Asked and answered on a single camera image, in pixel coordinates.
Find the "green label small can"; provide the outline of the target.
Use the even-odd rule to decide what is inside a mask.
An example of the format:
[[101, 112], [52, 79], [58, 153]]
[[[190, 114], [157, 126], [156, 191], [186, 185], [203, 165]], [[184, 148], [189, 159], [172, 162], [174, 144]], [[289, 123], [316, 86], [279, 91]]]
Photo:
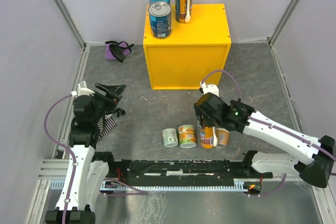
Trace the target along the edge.
[[177, 131], [174, 128], [166, 128], [162, 130], [162, 138], [164, 147], [178, 146]]

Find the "tall orange can with spoon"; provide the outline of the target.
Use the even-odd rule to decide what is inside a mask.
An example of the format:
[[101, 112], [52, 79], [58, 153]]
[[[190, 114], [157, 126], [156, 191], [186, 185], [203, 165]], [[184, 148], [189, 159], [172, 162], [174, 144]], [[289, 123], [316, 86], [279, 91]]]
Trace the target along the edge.
[[193, 0], [175, 0], [175, 19], [179, 23], [188, 23], [191, 19]]

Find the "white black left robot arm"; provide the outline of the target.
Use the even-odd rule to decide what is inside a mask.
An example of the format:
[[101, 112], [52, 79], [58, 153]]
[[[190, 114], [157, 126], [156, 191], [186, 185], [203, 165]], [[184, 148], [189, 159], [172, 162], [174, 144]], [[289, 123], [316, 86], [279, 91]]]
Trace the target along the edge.
[[71, 121], [68, 145], [57, 142], [69, 153], [69, 165], [61, 196], [55, 210], [48, 211], [46, 223], [95, 223], [94, 207], [103, 180], [115, 168], [111, 152], [96, 150], [99, 123], [116, 113], [125, 91], [124, 84], [95, 84], [87, 88], [84, 81], [71, 93], [74, 117]]

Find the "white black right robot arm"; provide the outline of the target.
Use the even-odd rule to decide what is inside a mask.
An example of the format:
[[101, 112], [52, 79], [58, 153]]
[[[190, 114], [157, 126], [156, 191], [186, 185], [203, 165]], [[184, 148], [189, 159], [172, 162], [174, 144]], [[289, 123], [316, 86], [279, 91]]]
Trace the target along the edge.
[[267, 118], [240, 99], [226, 104], [213, 93], [202, 95], [194, 104], [194, 110], [201, 127], [236, 131], [285, 151], [284, 154], [253, 152], [248, 164], [255, 171], [292, 174], [312, 186], [327, 187], [335, 163], [332, 137], [305, 135]]

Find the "black white striped cloth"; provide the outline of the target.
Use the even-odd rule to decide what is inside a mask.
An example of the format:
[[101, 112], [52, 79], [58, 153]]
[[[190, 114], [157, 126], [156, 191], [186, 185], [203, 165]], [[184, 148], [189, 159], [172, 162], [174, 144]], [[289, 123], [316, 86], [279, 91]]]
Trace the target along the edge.
[[98, 140], [101, 140], [105, 135], [112, 131], [116, 126], [116, 122], [113, 119], [113, 115], [116, 115], [118, 118], [125, 115], [125, 110], [122, 108], [116, 108], [111, 114], [106, 114], [98, 122], [99, 136]]

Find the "orange fruit label can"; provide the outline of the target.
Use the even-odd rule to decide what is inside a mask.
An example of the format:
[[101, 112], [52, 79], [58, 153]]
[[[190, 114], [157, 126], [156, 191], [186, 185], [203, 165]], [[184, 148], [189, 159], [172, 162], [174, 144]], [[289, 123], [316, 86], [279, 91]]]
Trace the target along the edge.
[[178, 139], [181, 148], [192, 148], [196, 146], [195, 127], [190, 124], [178, 127]]

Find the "purple black cloth pouch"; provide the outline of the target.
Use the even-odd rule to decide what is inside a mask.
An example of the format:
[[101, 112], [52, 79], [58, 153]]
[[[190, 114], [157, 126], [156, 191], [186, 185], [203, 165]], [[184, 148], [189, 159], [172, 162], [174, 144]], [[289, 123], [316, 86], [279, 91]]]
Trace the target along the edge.
[[117, 60], [119, 62], [124, 62], [126, 55], [132, 52], [132, 47], [134, 44], [128, 44], [126, 41], [106, 41], [106, 59], [107, 60]]

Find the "yellow wooden box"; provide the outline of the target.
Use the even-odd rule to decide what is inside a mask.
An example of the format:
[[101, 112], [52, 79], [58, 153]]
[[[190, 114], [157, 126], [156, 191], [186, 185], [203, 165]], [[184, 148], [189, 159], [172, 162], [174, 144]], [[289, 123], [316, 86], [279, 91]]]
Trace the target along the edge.
[[145, 19], [143, 49], [153, 90], [197, 90], [210, 72], [223, 69], [232, 45], [224, 4], [195, 4], [187, 24], [172, 20], [158, 39]]

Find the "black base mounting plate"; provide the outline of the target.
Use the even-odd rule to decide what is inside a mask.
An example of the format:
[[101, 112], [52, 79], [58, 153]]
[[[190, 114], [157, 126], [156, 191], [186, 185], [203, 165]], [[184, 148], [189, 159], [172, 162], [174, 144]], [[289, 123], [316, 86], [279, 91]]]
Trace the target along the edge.
[[236, 179], [273, 178], [271, 172], [259, 173], [242, 161], [223, 160], [131, 160], [110, 161], [107, 177], [121, 178], [136, 187], [232, 186]]

